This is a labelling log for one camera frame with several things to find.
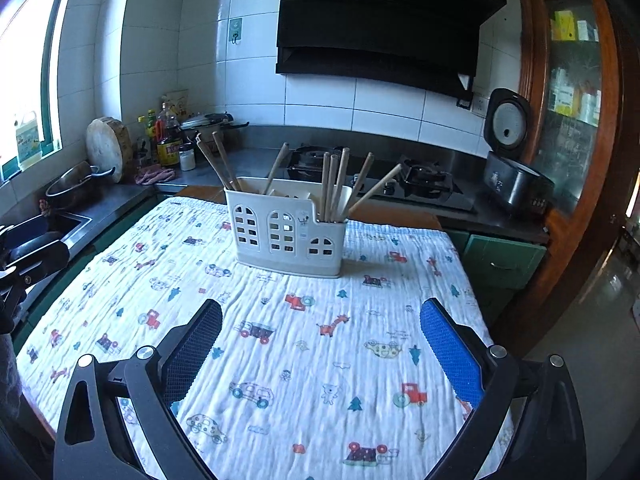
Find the dark brown chopstick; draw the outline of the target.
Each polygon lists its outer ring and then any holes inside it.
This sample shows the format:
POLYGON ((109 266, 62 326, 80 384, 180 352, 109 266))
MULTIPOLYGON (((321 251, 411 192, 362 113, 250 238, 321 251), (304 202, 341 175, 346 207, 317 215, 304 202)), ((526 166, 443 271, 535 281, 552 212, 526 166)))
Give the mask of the dark brown chopstick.
POLYGON ((222 186, 226 190, 232 190, 231 181, 222 173, 220 166, 217 164, 216 160, 214 159, 214 155, 210 151, 206 142, 202 140, 202 137, 199 133, 195 136, 195 142, 196 142, 196 146, 198 147, 198 149, 201 151, 201 153, 204 155, 205 159, 209 163, 209 166, 213 168, 214 173, 217 175, 218 179, 222 183, 222 186))
POLYGON ((227 171, 230 188, 233 188, 235 191, 241 192, 242 191, 241 183, 238 181, 235 171, 233 170, 230 164, 227 151, 224 148, 224 144, 222 143, 222 135, 220 131, 213 132, 213 140, 216 145, 217 152, 220 156, 222 166, 224 166, 224 170, 227 171))

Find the light wooden chopstick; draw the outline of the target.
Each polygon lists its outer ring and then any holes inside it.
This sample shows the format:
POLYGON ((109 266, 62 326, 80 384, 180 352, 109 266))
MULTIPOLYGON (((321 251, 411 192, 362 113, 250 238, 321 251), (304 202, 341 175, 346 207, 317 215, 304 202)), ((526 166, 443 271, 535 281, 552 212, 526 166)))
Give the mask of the light wooden chopstick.
POLYGON ((348 167, 349 155, 350 155, 350 149, 343 148, 341 159, 340 159, 340 166, 338 166, 334 192, 332 195, 332 203, 331 203, 331 209, 330 209, 330 213, 331 213, 330 219, 332 222, 337 222, 337 207, 338 207, 338 204, 340 203, 340 199, 343 191, 346 171, 348 167))
POLYGON ((276 176, 276 172, 278 171, 278 169, 280 168, 283 159, 285 159, 286 155, 288 154, 288 142, 284 142, 280 148, 279 153, 277 154, 276 159, 274 160, 271 169, 269 171, 268 177, 267 177, 267 181, 264 187, 264 190, 262 191, 262 194, 267 195, 269 190, 270 190, 270 186, 272 181, 274 180, 274 177, 276 176))
POLYGON ((356 202, 352 204, 352 206, 349 206, 347 208, 346 216, 351 217, 355 213, 355 211, 364 204, 366 200, 371 198, 377 192, 382 191, 384 186, 400 173, 400 170, 401 164, 397 164, 392 170, 390 170, 388 174, 386 174, 384 178, 378 180, 378 182, 376 182, 375 185, 373 185, 367 193, 364 193, 363 196, 358 198, 358 200, 356 200, 356 202))
POLYGON ((364 185, 364 181, 367 179, 368 173, 370 171, 370 168, 372 166, 374 162, 374 154, 372 152, 369 152, 367 154, 366 159, 363 162, 362 167, 360 168, 360 171, 357 174, 356 180, 354 182, 354 185, 352 186, 352 199, 354 200, 360 190, 362 189, 363 185, 364 185))
POLYGON ((323 153, 322 179, 321 179, 321 196, 319 206, 319 222, 326 221, 326 198, 329 191, 329 177, 331 170, 331 154, 323 153))
POLYGON ((330 166, 328 173, 328 184, 326 185, 326 202, 324 203, 324 221, 329 222, 331 217, 331 205, 334 192, 336 174, 340 156, 332 154, 330 157, 330 166))

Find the black wok pan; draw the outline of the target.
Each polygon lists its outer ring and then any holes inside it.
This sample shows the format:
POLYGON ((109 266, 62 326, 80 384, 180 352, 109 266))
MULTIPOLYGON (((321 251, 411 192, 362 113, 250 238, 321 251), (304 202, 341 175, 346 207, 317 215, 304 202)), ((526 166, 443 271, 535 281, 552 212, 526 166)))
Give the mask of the black wok pan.
POLYGON ((50 184, 44 199, 53 210, 71 210, 96 194, 96 185, 114 172, 115 167, 101 170, 83 160, 50 184))

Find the green cabinet drawer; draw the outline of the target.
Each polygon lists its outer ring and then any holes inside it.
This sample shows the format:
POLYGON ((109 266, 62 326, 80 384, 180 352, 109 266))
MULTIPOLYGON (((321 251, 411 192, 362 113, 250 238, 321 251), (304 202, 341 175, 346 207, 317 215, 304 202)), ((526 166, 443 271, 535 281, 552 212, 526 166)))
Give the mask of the green cabinet drawer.
POLYGON ((462 266, 474 289, 523 289, 547 249, 541 245, 449 230, 462 266))

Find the round wooden cutting board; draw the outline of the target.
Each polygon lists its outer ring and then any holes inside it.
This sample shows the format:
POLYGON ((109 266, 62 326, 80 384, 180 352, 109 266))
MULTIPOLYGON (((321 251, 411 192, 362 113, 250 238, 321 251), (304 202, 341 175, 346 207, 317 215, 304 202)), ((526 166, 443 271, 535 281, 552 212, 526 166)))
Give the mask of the round wooden cutting board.
POLYGON ((113 117, 93 119, 86 130, 88 161, 101 171, 114 169, 111 181, 120 183, 134 171, 134 148, 126 126, 113 117))

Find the white patterned table cloth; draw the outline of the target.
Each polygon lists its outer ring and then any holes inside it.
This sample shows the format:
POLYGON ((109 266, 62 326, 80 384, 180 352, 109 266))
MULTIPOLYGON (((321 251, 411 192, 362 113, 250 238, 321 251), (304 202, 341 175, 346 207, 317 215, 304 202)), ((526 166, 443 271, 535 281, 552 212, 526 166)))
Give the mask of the white patterned table cloth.
POLYGON ((55 426, 80 356, 158 344, 206 299, 224 320, 174 408, 221 479, 421 479, 468 418, 420 329, 436 298, 488 329, 443 232, 351 223, 338 278, 244 266, 225 206, 174 197, 108 242, 61 292, 17 357, 55 426))

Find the pink cloth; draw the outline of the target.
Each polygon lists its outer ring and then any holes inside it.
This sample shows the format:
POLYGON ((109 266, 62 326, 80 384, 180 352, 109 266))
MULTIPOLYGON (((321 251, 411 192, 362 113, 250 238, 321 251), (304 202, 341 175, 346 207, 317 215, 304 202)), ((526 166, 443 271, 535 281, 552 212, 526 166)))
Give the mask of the pink cloth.
POLYGON ((160 165, 151 165, 140 168, 134 177, 136 185, 154 185, 174 180, 175 170, 160 165))

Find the black rice cooker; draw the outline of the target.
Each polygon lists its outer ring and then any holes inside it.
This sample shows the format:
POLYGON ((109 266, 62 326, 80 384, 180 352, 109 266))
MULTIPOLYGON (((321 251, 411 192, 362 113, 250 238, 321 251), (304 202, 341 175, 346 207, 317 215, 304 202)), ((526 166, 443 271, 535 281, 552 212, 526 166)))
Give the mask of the black rice cooker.
POLYGON ((490 150, 483 181, 492 196, 511 214, 543 217, 554 184, 521 161, 529 119, 530 105, 526 99, 507 88, 492 90, 484 122, 484 140, 490 150))

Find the small white jar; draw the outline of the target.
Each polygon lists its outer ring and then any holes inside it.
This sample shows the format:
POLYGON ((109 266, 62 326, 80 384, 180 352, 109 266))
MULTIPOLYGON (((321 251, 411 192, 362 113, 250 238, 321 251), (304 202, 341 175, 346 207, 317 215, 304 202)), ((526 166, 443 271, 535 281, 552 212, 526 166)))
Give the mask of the small white jar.
POLYGON ((195 152, 191 143, 182 144, 179 148, 179 164, 182 171, 195 169, 195 152))

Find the dark sauce bottle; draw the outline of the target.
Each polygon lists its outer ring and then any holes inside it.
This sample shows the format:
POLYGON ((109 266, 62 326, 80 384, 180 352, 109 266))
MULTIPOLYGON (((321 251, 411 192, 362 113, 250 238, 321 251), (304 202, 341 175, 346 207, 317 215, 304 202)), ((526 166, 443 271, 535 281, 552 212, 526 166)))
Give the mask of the dark sauce bottle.
POLYGON ((156 146, 160 164, 175 167, 180 164, 180 146, 184 135, 178 117, 168 102, 163 102, 156 122, 156 146))

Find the steel pot with lid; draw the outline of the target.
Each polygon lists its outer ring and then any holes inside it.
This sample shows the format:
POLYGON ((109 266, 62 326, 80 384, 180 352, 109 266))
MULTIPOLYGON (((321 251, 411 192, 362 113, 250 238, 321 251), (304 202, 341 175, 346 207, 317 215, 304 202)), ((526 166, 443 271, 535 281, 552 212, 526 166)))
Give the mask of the steel pot with lid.
POLYGON ((183 130, 193 131, 213 127, 217 127, 220 130, 229 130, 245 128, 249 124, 249 122, 236 122, 234 117, 229 113, 209 113, 186 118, 186 120, 181 123, 181 128, 183 128, 183 130))

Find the white plastic utensil holder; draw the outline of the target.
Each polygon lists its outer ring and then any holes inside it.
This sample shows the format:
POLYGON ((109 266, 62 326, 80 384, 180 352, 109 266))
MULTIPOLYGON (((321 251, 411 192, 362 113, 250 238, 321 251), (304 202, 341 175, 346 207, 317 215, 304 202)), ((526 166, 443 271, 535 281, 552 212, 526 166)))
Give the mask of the white plastic utensil holder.
POLYGON ((320 219, 319 182, 242 177, 224 192, 236 258, 254 268, 336 278, 341 273, 346 222, 320 219))

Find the wooden glass door cabinet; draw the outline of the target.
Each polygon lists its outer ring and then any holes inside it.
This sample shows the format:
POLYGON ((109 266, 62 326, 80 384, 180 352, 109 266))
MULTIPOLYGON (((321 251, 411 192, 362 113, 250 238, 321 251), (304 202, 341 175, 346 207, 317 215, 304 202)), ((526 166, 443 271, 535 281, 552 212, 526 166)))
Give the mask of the wooden glass door cabinet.
POLYGON ((503 322, 526 350, 577 297, 637 181, 639 52, 610 0, 521 0, 523 158, 554 184, 548 254, 503 322))

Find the black range hood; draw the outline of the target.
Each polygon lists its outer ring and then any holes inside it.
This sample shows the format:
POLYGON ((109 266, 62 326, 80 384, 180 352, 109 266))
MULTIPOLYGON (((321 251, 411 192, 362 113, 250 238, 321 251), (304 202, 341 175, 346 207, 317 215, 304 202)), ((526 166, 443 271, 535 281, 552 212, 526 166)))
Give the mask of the black range hood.
POLYGON ((280 0, 276 71, 403 84, 469 102, 480 26, 506 0, 280 0))

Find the wall power socket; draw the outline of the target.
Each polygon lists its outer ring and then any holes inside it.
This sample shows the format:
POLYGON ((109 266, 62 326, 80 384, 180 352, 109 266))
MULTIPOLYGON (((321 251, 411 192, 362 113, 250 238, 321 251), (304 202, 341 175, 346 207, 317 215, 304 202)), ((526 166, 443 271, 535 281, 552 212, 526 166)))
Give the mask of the wall power socket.
POLYGON ((489 100, 486 96, 475 93, 472 99, 471 112, 480 118, 485 118, 488 111, 489 100))

